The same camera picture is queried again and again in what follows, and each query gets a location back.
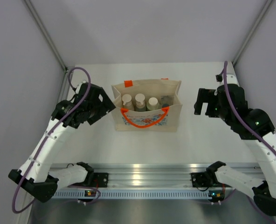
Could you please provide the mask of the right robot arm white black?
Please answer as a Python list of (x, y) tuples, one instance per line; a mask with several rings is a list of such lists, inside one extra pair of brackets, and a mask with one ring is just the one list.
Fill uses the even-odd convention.
[(229, 185), (252, 198), (264, 214), (276, 216), (275, 127), (265, 111), (248, 107), (242, 87), (229, 84), (227, 88), (237, 114), (257, 133), (257, 136), (248, 131), (237, 119), (228, 102), (224, 86), (219, 86), (216, 90), (200, 88), (194, 104), (194, 113), (199, 115), (203, 104), (207, 103), (205, 115), (222, 119), (234, 133), (240, 136), (258, 162), (264, 179), (253, 178), (224, 162), (217, 161), (206, 168), (201, 178), (196, 178), (193, 186)]

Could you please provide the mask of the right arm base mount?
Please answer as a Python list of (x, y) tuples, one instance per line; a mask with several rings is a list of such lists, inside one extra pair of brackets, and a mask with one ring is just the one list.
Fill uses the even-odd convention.
[(213, 185), (212, 178), (207, 172), (191, 173), (191, 180), (195, 188), (209, 188)]

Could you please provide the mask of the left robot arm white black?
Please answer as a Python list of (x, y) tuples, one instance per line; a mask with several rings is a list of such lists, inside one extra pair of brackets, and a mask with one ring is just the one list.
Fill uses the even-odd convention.
[(27, 161), (10, 171), (8, 177), (36, 200), (45, 203), (59, 189), (70, 185), (94, 187), (96, 174), (85, 162), (57, 171), (50, 168), (65, 141), (83, 123), (90, 125), (115, 109), (102, 87), (82, 82), (71, 100), (59, 102), (48, 127)]

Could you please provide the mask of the grey-green pump bottle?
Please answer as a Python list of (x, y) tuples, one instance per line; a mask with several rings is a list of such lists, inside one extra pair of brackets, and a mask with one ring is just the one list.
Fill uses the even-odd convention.
[(145, 95), (142, 93), (138, 93), (135, 96), (135, 101), (136, 101), (135, 111), (145, 112), (146, 111)]

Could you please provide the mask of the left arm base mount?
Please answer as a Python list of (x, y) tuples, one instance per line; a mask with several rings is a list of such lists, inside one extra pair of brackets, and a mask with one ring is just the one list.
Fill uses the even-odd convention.
[(90, 186), (93, 188), (107, 188), (109, 181), (108, 173), (94, 173)]

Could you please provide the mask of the beige pump bottle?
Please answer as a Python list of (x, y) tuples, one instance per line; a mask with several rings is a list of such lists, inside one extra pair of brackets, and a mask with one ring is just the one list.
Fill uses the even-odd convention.
[(124, 94), (122, 96), (123, 108), (134, 111), (134, 105), (132, 103), (132, 97), (130, 94)]

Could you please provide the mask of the canvas bag with orange handles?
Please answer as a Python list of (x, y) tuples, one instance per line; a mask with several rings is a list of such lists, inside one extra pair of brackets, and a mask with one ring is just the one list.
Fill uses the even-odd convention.
[[(180, 85), (181, 81), (169, 79), (126, 80), (121, 84), (112, 85), (113, 103), (116, 109), (111, 114), (115, 129), (117, 131), (176, 132), (182, 108), (178, 97)], [(157, 98), (159, 108), (154, 111), (135, 111), (135, 96), (138, 93), (145, 95), (145, 103), (151, 97)], [(123, 108), (122, 96), (124, 94), (131, 95), (134, 111)], [(174, 96), (174, 102), (172, 106), (162, 108), (161, 96), (165, 95)]]

